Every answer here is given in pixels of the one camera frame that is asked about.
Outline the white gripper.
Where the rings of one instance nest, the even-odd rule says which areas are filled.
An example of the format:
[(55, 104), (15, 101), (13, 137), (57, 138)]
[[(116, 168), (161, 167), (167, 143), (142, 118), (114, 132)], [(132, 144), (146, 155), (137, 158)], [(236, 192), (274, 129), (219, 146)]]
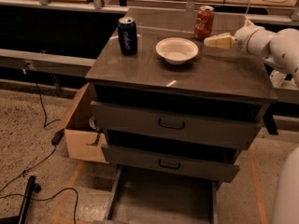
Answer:
[(234, 35), (223, 33), (207, 37), (204, 45), (217, 49), (231, 49), (235, 46), (237, 50), (249, 54), (269, 54), (269, 44), (274, 34), (262, 26), (254, 25), (251, 20), (245, 19), (244, 25)]

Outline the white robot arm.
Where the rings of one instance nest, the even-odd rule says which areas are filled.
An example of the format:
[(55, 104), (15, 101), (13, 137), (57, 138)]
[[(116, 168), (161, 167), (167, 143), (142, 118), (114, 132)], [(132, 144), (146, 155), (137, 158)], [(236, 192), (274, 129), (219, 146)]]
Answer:
[[(292, 28), (270, 32), (245, 19), (234, 35), (224, 33), (204, 39), (207, 47), (236, 48), (255, 55), (280, 73), (291, 74), (299, 87), (299, 31)], [(271, 224), (299, 224), (299, 147), (281, 169), (273, 205)]]

